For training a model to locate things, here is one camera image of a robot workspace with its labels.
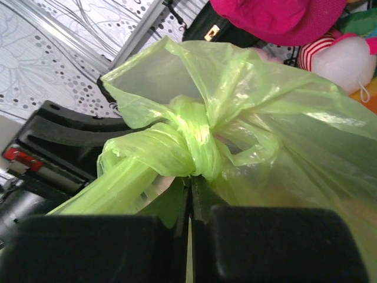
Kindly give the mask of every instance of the black purse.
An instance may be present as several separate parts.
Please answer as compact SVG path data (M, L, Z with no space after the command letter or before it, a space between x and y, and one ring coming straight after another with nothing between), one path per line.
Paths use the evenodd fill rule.
M237 28L227 19L219 16L210 2L205 4L189 28L186 28L182 41L206 40L211 42L229 42L238 47L251 47L259 38Z

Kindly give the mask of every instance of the translucent green bag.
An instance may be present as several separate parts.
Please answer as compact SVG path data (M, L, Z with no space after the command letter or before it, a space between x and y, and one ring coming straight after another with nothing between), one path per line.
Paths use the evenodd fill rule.
M53 213L136 213L156 176L203 175L232 205L320 207L377 270L377 116L307 71L165 38L102 78L124 121L99 178Z

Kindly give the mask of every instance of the red and white striped fabric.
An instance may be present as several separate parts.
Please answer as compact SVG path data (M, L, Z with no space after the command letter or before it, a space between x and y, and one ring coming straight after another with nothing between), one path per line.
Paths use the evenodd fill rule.
M304 45L299 54L298 63L299 67L303 70L312 71L312 63L314 56L327 47L332 45L335 38L331 32L327 32L323 37L317 41Z

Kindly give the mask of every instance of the red component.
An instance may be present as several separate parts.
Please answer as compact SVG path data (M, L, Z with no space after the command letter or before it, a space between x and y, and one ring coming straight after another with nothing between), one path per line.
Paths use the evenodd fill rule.
M34 157L20 151L19 149L15 147L8 148L4 154L3 157L9 161L18 161L30 168L32 171L38 171L43 163L39 160L35 159Z

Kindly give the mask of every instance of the pink hat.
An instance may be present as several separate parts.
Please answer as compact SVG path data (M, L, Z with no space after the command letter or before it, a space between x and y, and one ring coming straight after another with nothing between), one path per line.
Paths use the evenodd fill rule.
M323 36L340 17L346 0L210 0L233 25L261 40L304 45Z

